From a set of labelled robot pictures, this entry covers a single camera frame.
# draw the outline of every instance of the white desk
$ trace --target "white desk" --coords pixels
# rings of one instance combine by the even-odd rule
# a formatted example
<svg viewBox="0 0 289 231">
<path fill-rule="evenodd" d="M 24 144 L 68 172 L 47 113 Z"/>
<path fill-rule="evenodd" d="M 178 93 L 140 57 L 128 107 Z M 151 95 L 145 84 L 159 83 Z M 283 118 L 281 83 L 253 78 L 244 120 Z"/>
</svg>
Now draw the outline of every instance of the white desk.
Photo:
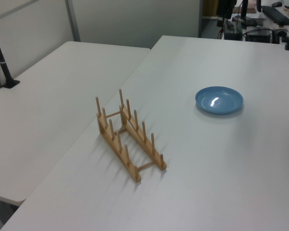
<svg viewBox="0 0 289 231">
<path fill-rule="evenodd" d="M 67 42 L 0 89 L 0 200 L 32 193 L 148 52 Z"/>
<path fill-rule="evenodd" d="M 244 109 L 200 111 L 195 94 L 215 85 L 239 91 Z M 289 51 L 163 36 L 122 91 L 167 171 L 134 183 L 94 119 L 2 231 L 289 231 Z M 119 104 L 117 92 L 106 112 Z"/>
</svg>

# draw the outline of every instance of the electronic equipment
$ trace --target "electronic equipment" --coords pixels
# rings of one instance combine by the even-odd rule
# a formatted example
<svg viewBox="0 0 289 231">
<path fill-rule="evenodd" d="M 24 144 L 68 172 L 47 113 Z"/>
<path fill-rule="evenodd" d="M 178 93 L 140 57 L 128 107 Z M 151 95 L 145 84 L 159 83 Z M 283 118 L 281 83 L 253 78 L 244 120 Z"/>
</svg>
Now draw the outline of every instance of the electronic equipment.
<svg viewBox="0 0 289 231">
<path fill-rule="evenodd" d="M 282 5 L 283 5 L 283 3 L 281 1 L 277 1 L 277 2 L 272 3 L 272 7 L 280 7 Z"/>
<path fill-rule="evenodd" d="M 246 17 L 247 13 L 247 6 L 249 1 L 243 0 L 241 5 L 241 16 L 234 17 L 233 21 L 240 21 L 242 24 L 242 27 L 246 28 L 248 26 L 257 26 L 257 22 L 253 18 Z M 219 0 L 218 7 L 216 14 L 218 15 L 217 18 L 217 26 L 222 27 L 224 19 L 230 19 L 232 10 L 234 6 L 236 5 L 236 0 Z M 256 2 L 257 10 L 261 12 L 261 0 L 257 0 Z"/>
<path fill-rule="evenodd" d="M 223 27 L 224 19 L 230 19 L 232 15 L 232 10 L 236 5 L 236 0 L 219 0 L 217 5 L 216 14 L 217 26 Z"/>
<path fill-rule="evenodd" d="M 245 33 L 245 41 L 271 43 L 272 30 L 266 27 L 248 27 Z"/>
<path fill-rule="evenodd" d="M 272 6 L 261 6 L 262 12 L 279 26 L 289 25 L 289 19 Z"/>
<path fill-rule="evenodd" d="M 224 28 L 224 39 L 225 40 L 236 40 L 242 41 L 242 25 L 240 22 L 226 22 Z"/>
</svg>

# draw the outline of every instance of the wooden peg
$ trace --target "wooden peg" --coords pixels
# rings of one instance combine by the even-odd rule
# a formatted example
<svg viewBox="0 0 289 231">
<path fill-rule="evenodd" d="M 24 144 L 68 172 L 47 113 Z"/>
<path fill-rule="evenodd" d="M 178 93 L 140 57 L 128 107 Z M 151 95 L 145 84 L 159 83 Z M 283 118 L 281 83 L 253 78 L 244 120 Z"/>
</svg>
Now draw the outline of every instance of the wooden peg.
<svg viewBox="0 0 289 231">
<path fill-rule="evenodd" d="M 152 142 L 152 155 L 155 154 L 155 145 L 154 145 L 154 133 L 151 133 L 151 142 Z"/>
<path fill-rule="evenodd" d="M 110 125 L 110 131 L 111 131 L 111 139 L 114 140 L 115 139 L 115 133 L 114 133 L 114 128 L 112 126 L 112 120 L 109 120 L 109 125 Z"/>
<path fill-rule="evenodd" d="M 106 112 L 105 112 L 105 108 L 102 108 L 103 114 L 104 114 L 104 123 L 105 123 L 105 129 L 108 127 L 107 124 L 107 119 L 106 119 Z"/>
<path fill-rule="evenodd" d="M 137 118 L 136 110 L 134 110 L 134 117 L 135 117 L 136 131 L 138 131 L 139 125 L 138 125 L 138 118 Z"/>
<path fill-rule="evenodd" d="M 123 103 L 123 96 L 122 96 L 122 90 L 121 89 L 119 89 L 119 93 L 120 93 L 121 107 L 123 108 L 124 103 Z"/>
<path fill-rule="evenodd" d="M 116 132 L 116 135 L 117 135 L 117 140 L 118 140 L 118 145 L 119 145 L 119 153 L 120 153 L 120 152 L 122 152 L 120 133 Z"/>
<path fill-rule="evenodd" d="M 100 108 L 100 103 L 98 101 L 98 97 L 95 98 L 96 100 L 96 105 L 97 105 L 97 111 L 98 111 L 98 116 L 101 116 L 101 108 Z"/>
<path fill-rule="evenodd" d="M 127 105 L 127 111 L 129 113 L 129 119 L 131 118 L 131 109 L 130 109 L 130 101 L 126 100 L 126 105 Z"/>
<path fill-rule="evenodd" d="M 124 145 L 125 153 L 126 153 L 126 158 L 127 158 L 127 166 L 130 166 L 130 156 L 129 156 L 129 150 L 127 149 L 127 145 Z"/>
<path fill-rule="evenodd" d="M 164 167 L 164 155 L 163 154 L 160 155 L 160 165 L 162 168 Z"/>
<path fill-rule="evenodd" d="M 142 124 L 143 124 L 143 133 L 144 133 L 144 143 L 146 142 L 146 133 L 145 133 L 145 122 L 143 121 L 142 122 Z"/>
</svg>

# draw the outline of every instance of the desk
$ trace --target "desk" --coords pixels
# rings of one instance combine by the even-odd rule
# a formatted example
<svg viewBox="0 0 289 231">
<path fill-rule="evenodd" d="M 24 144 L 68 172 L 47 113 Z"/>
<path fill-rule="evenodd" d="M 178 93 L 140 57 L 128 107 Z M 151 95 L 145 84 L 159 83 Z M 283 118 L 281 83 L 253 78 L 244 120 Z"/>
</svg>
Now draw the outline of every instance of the desk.
<svg viewBox="0 0 289 231">
<path fill-rule="evenodd" d="M 199 110 L 195 94 L 216 85 L 239 91 L 243 110 Z M 289 51 L 163 36 L 121 88 L 167 171 L 150 167 L 135 183 L 95 118 L 2 231 L 289 231 Z M 119 104 L 117 92 L 106 113 Z"/>
<path fill-rule="evenodd" d="M 21 205 L 148 52 L 67 42 L 0 89 L 0 200 Z"/>
</svg>

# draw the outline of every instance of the blue dish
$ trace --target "blue dish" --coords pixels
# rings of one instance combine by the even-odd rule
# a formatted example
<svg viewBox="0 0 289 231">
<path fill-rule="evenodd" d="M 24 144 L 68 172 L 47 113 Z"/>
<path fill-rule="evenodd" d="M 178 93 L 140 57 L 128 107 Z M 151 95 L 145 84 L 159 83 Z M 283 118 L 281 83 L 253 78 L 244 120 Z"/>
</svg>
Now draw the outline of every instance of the blue dish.
<svg viewBox="0 0 289 231">
<path fill-rule="evenodd" d="M 241 109 L 242 95 L 231 88 L 209 87 L 197 92 L 195 96 L 198 106 L 213 114 L 229 114 Z"/>
</svg>

